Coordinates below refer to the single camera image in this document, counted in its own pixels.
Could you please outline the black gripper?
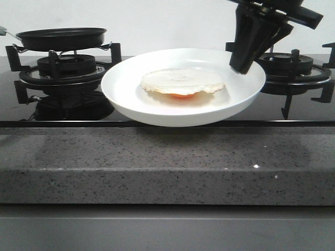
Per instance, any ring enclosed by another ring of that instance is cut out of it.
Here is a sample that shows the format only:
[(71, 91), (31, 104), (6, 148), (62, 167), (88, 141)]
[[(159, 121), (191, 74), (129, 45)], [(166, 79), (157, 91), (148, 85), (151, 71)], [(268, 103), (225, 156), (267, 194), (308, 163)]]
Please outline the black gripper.
[(302, 6), (303, 1), (232, 1), (236, 9), (236, 33), (230, 66), (246, 74), (255, 59), (264, 54), (293, 30), (292, 21), (316, 29), (323, 15)]

